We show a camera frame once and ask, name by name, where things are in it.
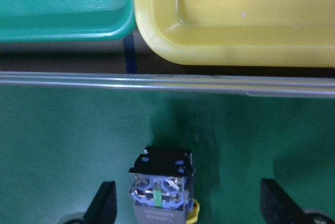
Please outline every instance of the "yellow plastic piece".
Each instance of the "yellow plastic piece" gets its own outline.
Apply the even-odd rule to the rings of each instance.
[[[135,0],[150,48],[179,64],[335,67],[335,0]]]
[[[191,212],[188,213],[186,224],[194,224],[198,221],[200,204],[196,199],[193,199],[194,206]]]

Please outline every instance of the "green tray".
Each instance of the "green tray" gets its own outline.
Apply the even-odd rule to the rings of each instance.
[[[60,224],[115,180],[115,223],[136,224],[128,169],[147,145],[193,151],[199,224],[264,223],[264,177],[301,207],[335,218],[334,99],[173,92],[182,77],[155,78],[0,73],[0,223]],[[256,81],[284,89],[280,79],[245,79],[240,88],[242,77],[197,80],[231,84],[231,93]],[[292,94],[300,81],[285,80]],[[300,95],[313,95],[308,86],[318,83],[309,82]],[[134,90],[157,84],[161,91]],[[334,91],[333,81],[323,86]]]
[[[133,0],[0,0],[0,42],[117,40],[134,28]]]

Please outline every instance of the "green strip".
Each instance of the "green strip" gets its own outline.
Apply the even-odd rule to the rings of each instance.
[[[153,200],[155,207],[162,207],[162,190],[160,189],[154,189],[153,190]]]

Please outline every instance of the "green mat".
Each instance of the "green mat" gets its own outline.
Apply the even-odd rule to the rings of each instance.
[[[189,148],[198,223],[264,223],[260,178],[335,218],[335,100],[0,86],[0,223],[59,223],[115,180],[116,223],[136,223],[128,169],[146,145]]]

